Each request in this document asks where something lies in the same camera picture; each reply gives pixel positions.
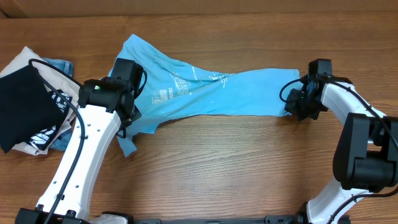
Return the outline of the light blue t-shirt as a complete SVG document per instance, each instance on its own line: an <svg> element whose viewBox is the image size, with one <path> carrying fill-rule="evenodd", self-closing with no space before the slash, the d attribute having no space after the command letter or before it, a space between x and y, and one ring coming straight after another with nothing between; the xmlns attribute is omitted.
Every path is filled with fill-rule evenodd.
<svg viewBox="0 0 398 224"><path fill-rule="evenodd" d="M118 143L125 156L137 147L132 138L153 134L159 124L198 115L284 116L282 87L300 74L297 69L263 68L241 73L201 69L168 57L136 35L123 43L118 58L133 60L147 72L142 93L135 100L141 117L126 129Z"/></svg>

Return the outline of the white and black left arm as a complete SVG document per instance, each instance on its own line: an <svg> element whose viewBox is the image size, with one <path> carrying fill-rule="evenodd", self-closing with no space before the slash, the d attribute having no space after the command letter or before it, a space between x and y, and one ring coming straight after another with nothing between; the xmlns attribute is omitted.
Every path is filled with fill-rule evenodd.
<svg viewBox="0 0 398 224"><path fill-rule="evenodd" d="M31 210L21 208L16 224L133 223L129 215L104 212L89 218L93 187L113 137L126 137L126 128L141 117L134 104L147 82L147 73L133 60L117 58L111 75L80 86L72 137L45 193Z"/></svg>

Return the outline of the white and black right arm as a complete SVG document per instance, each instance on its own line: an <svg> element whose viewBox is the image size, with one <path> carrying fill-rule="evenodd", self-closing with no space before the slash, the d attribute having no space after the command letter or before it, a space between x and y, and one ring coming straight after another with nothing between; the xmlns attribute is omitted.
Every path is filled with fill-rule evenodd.
<svg viewBox="0 0 398 224"><path fill-rule="evenodd" d="M317 119L332 110L343 123L333 156L333 178L305 202L292 223L349 223L345 213L363 198L397 194L397 118L374 109L347 78L305 75L283 99L285 110Z"/></svg>

